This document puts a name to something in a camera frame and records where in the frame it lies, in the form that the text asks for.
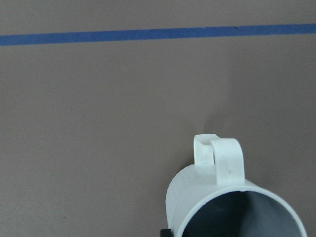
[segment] blue stripe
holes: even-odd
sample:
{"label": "blue stripe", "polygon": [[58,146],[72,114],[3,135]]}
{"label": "blue stripe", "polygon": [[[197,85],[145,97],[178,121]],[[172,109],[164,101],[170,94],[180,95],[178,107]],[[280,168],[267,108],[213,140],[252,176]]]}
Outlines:
{"label": "blue stripe", "polygon": [[121,40],[315,34],[316,24],[196,27],[0,36],[0,46]]}

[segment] gray table surface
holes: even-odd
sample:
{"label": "gray table surface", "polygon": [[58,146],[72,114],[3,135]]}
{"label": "gray table surface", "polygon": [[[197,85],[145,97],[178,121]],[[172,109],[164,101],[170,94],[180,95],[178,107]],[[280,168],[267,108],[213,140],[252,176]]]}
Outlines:
{"label": "gray table surface", "polygon": [[[316,1],[0,0],[0,35],[316,22]],[[316,35],[0,47],[0,236],[149,237],[193,136],[316,235]]]}

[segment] black object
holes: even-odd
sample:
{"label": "black object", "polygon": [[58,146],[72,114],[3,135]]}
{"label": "black object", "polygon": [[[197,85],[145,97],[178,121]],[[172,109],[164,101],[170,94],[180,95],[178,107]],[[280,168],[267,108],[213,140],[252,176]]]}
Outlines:
{"label": "black object", "polygon": [[171,229],[162,229],[160,230],[160,237],[173,237]]}

